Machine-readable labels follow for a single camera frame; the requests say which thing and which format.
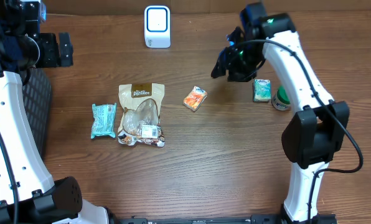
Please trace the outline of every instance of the small teal package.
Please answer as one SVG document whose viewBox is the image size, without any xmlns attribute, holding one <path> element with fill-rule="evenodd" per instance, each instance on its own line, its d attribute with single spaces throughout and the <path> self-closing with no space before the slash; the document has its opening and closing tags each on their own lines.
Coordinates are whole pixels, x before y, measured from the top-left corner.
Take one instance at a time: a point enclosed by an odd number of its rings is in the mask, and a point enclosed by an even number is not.
<svg viewBox="0 0 371 224">
<path fill-rule="evenodd" d="M 268 102 L 271 100 L 270 80 L 255 80 L 253 90 L 253 101 Z"/>
<path fill-rule="evenodd" d="M 113 126 L 116 114 L 116 103 L 114 105 L 100 105 L 93 104 L 94 123 L 92 126 L 92 139 L 95 136 L 111 136 L 116 138 L 113 132 Z"/>
</svg>

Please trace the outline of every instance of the wooden table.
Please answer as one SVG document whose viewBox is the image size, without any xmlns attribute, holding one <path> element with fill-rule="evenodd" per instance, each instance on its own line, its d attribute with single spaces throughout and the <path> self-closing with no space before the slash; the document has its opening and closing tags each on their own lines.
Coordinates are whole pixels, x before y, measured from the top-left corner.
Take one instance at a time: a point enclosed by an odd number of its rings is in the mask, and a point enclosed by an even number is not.
<svg viewBox="0 0 371 224">
<path fill-rule="evenodd" d="M 371 223 L 371 11 L 291 13 L 322 84 L 350 106 L 348 129 L 365 164 L 356 174 L 325 174 L 318 207 L 339 223 Z M 49 16 L 43 32 L 70 32 L 71 68 L 46 69 L 54 89 L 45 164 L 54 179 L 72 175 L 83 196 L 119 217 L 240 217 L 277 213 L 288 193 L 290 162 L 281 133 L 291 112 L 252 102 L 252 82 L 211 79 L 236 14 L 172 15 L 172 47 L 148 49 L 143 16 Z M 258 78 L 279 81 L 270 65 Z M 90 140 L 92 104 L 118 103 L 118 85 L 162 83 L 166 146 L 125 147 Z M 182 105 L 194 85 L 208 98 Z M 331 167 L 351 169 L 346 139 Z"/>
</svg>

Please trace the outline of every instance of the barcode label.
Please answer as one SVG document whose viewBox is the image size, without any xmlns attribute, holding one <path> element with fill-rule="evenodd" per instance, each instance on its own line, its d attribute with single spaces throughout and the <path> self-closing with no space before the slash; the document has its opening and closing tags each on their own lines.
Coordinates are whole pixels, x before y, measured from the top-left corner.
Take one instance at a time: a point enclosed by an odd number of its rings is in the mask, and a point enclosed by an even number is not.
<svg viewBox="0 0 371 224">
<path fill-rule="evenodd" d="M 142 138 L 158 138 L 158 129 L 154 125 L 143 125 L 141 129 Z"/>
</svg>

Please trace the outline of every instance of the food package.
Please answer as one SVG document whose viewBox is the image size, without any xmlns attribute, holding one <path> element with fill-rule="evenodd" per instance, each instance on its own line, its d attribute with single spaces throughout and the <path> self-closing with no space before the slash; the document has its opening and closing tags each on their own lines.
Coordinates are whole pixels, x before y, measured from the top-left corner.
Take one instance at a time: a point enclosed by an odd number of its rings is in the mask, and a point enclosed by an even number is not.
<svg viewBox="0 0 371 224">
<path fill-rule="evenodd" d="M 257 80 L 253 83 L 253 101 L 269 102 L 271 100 L 270 80 Z"/>
<path fill-rule="evenodd" d="M 142 142 L 163 147 L 165 137 L 159 120 L 165 86 L 129 84 L 119 86 L 119 101 L 124 110 L 118 129 L 120 144 L 134 146 Z"/>
<path fill-rule="evenodd" d="M 199 87 L 194 86 L 194 89 L 184 98 L 184 106 L 190 108 L 192 111 L 196 111 L 202 102 L 206 99 L 208 93 L 205 90 L 201 90 Z"/>
<path fill-rule="evenodd" d="M 92 136 L 111 136 L 115 138 L 113 125 L 116 114 L 116 103 L 114 105 L 92 105 L 94 122 L 92 126 Z"/>
</svg>

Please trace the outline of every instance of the brown label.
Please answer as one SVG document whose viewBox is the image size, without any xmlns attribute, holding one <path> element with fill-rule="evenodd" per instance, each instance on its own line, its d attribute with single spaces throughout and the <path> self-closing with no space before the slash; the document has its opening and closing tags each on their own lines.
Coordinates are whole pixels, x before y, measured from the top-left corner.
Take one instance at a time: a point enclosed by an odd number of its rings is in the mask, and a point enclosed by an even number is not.
<svg viewBox="0 0 371 224">
<path fill-rule="evenodd" d="M 151 96 L 153 94 L 153 84 L 133 84 L 131 85 L 131 97 L 140 98 L 145 96 Z"/>
</svg>

